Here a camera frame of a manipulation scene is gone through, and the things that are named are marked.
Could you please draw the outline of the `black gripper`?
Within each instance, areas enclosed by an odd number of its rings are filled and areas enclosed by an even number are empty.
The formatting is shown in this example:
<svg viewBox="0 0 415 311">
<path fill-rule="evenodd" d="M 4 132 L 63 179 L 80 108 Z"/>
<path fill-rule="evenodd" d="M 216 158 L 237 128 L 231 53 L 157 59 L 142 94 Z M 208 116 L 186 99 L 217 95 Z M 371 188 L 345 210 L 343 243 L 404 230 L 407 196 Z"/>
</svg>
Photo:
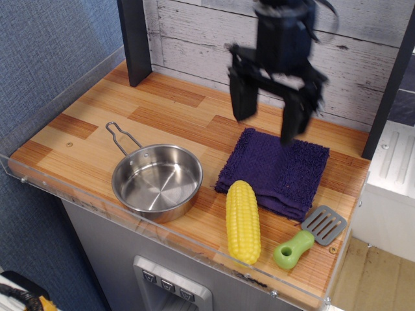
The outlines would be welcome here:
<svg viewBox="0 0 415 311">
<path fill-rule="evenodd" d="M 326 76 L 308 60 L 314 34 L 315 1 L 259 1 L 255 48 L 232 45 L 229 68 L 233 116 L 243 121 L 257 112 L 257 92 L 266 90 L 285 102 L 282 145 L 302 134 L 322 99 Z"/>
</svg>

